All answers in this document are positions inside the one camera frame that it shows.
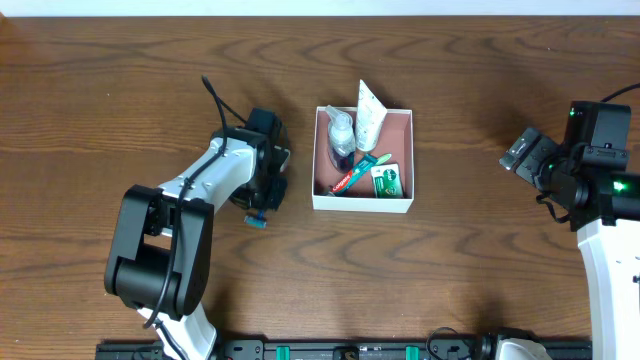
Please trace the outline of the green white toothbrush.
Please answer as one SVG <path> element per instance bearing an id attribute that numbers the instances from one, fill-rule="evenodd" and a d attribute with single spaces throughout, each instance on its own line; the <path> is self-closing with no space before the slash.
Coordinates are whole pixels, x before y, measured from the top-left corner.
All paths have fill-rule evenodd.
<path id="1" fill-rule="evenodd" d="M 391 153 L 387 153 L 387 154 L 384 154 L 384 155 L 382 155 L 382 156 L 380 156 L 380 157 L 376 157 L 376 158 L 378 159 L 378 162 L 377 162 L 377 164 L 376 164 L 375 166 L 378 166 L 378 165 L 382 165 L 382 164 L 384 164 L 385 162 L 387 162 L 388 160 L 390 160 L 390 159 L 391 159 L 391 157 L 392 157 L 392 154 L 391 154 Z M 337 197 L 337 196 L 342 196 L 342 195 L 344 195 L 344 194 L 346 193 L 346 192 L 345 192 L 345 193 L 343 193 L 343 194 L 341 194 L 341 195 L 333 195 L 333 194 L 331 194 L 331 193 L 330 193 L 330 189 L 331 189 L 333 186 L 334 186 L 334 185 L 331 185 L 331 186 L 329 186 L 329 187 L 327 188 L 327 191 L 324 193 L 324 195 L 325 195 L 325 196 Z"/>

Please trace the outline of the green soap packet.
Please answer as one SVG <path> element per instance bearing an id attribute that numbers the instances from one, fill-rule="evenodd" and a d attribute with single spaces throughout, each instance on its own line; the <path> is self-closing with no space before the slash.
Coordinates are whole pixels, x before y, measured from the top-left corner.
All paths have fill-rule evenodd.
<path id="1" fill-rule="evenodd" d="M 376 198 L 402 199 L 404 197 L 398 164 L 377 165 L 371 168 Z"/>

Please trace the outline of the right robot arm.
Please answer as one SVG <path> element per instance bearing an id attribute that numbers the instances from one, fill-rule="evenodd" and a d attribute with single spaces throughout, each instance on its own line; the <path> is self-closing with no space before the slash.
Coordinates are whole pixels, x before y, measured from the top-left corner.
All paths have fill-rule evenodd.
<path id="1" fill-rule="evenodd" d="M 585 143 L 528 128 L 499 163 L 538 190 L 536 202 L 577 236 L 596 359 L 639 356 L 639 177 Z"/>

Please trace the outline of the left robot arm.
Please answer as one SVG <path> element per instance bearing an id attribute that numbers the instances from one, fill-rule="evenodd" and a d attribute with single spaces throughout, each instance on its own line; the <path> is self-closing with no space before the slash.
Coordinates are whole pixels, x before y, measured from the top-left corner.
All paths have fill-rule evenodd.
<path id="1" fill-rule="evenodd" d="M 155 188 L 123 196 L 104 277 L 106 291 L 135 309 L 172 359 L 213 359 L 217 330 L 201 303 L 207 286 L 213 219 L 226 201 L 263 228 L 287 188 L 288 134 L 249 126 L 213 134 L 202 157 Z"/>

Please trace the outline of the teal white toothpaste tube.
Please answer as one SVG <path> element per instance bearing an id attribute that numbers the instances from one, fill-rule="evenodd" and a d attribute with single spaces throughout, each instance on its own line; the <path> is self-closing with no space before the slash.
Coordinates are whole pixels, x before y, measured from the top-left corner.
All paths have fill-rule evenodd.
<path id="1" fill-rule="evenodd" d="M 366 174 L 378 162 L 378 159 L 372 155 L 366 154 L 346 175 L 330 189 L 333 195 L 341 195 L 349 190 L 359 179 Z"/>

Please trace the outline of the white lotion tube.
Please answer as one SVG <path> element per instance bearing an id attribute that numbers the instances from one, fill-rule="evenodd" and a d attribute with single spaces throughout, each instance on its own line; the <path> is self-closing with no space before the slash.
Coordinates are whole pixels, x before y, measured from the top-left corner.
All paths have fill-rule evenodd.
<path id="1" fill-rule="evenodd" d="M 367 153 L 375 149 L 387 112 L 387 108 L 361 80 L 355 127 L 356 147 L 359 151 Z"/>

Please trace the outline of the blue disposable razor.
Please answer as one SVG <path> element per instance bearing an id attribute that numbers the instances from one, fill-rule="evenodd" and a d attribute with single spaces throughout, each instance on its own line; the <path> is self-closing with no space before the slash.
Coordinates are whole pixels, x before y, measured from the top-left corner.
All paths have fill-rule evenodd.
<path id="1" fill-rule="evenodd" d="M 265 229 L 267 226 L 267 220 L 265 218 L 265 212 L 262 210 L 256 213 L 247 213 L 244 222 L 254 228 Z"/>

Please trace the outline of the clear pump bottle dark liquid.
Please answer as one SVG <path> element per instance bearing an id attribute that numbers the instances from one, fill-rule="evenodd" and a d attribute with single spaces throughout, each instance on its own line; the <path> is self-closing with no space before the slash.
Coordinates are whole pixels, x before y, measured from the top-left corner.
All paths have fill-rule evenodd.
<path id="1" fill-rule="evenodd" d="M 329 158 L 340 173 L 346 173 L 354 166 L 355 159 L 353 118 L 347 112 L 333 106 L 327 106 L 325 111 L 329 116 Z"/>

